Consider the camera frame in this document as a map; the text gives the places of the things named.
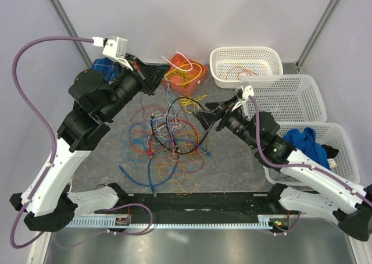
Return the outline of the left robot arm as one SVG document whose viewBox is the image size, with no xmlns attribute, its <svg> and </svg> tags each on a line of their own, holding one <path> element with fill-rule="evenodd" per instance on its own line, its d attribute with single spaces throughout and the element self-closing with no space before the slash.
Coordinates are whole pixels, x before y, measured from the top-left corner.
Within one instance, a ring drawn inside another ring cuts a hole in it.
<svg viewBox="0 0 372 264">
<path fill-rule="evenodd" d="M 79 73 L 69 88 L 73 109 L 57 130 L 54 162 L 45 163 L 49 171 L 40 184 L 34 181 L 27 191 L 10 198 L 15 210 L 25 206 L 24 223 L 29 230 L 56 232 L 77 216 L 127 209 L 127 193 L 116 183 L 85 192 L 66 191 L 76 169 L 110 131 L 114 117 L 139 92 L 153 95 L 170 70 L 168 65 L 144 63 L 134 55 L 126 58 L 130 69 L 111 63 L 109 75 L 106 69 L 92 67 Z"/>
</svg>

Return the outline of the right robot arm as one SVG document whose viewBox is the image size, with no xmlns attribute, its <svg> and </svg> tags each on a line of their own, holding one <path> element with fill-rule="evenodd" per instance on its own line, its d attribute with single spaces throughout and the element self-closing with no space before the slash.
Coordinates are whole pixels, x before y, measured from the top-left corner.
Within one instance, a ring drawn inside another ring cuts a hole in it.
<svg viewBox="0 0 372 264">
<path fill-rule="evenodd" d="M 269 112 L 255 110 L 248 119 L 232 100 L 210 102 L 193 115 L 204 129 L 217 123 L 217 131 L 229 129 L 245 144 L 257 150 L 255 158 L 265 167 L 293 177 L 315 192 L 299 191 L 275 184 L 266 199 L 271 213 L 284 209 L 315 215 L 338 226 L 348 236 L 368 241 L 371 236 L 371 187 L 342 178 L 316 163 L 300 149 L 277 135 L 280 126 Z"/>
</svg>

